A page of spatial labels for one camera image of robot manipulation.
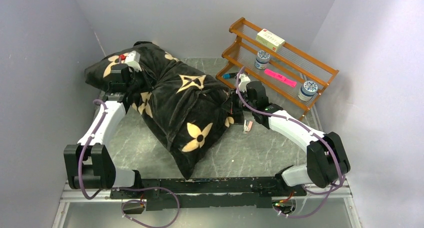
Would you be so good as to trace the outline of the black pillowcase with beige flowers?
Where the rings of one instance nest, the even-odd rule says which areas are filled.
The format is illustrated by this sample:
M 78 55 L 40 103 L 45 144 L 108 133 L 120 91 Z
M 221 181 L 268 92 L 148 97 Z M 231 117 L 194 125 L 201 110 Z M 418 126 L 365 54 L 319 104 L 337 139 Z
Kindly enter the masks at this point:
M 154 78 L 151 92 L 130 93 L 131 107 L 172 155 L 181 175 L 190 179 L 196 164 L 231 125 L 232 90 L 213 76 L 180 61 L 150 41 L 110 54 L 84 70 L 85 82 L 106 91 L 111 66 L 131 51 L 140 54 L 142 70 Z

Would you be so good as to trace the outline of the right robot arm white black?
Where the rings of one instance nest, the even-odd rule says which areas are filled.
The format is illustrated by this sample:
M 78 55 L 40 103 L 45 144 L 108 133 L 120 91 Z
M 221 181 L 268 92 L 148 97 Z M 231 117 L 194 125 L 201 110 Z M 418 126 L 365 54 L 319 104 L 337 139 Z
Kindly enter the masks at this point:
M 305 164 L 286 167 L 276 174 L 274 187 L 278 194 L 286 196 L 294 187 L 309 184 L 319 188 L 343 185 L 351 166 L 337 133 L 311 128 L 270 103 L 259 81 L 239 81 L 233 94 L 233 109 L 251 112 L 258 124 L 285 136 L 306 154 Z

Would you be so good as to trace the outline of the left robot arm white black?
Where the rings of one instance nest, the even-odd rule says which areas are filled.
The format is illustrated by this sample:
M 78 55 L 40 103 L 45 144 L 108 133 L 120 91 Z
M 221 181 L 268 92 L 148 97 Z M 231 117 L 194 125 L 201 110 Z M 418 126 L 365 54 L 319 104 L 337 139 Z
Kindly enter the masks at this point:
M 94 100 L 100 106 L 99 113 L 83 137 L 67 145 L 63 152 L 67 181 L 72 189 L 118 188 L 130 198 L 142 194 L 139 171 L 116 168 L 107 151 L 112 135 L 131 106 L 132 88 L 151 88 L 139 62 L 112 65 L 104 97 Z

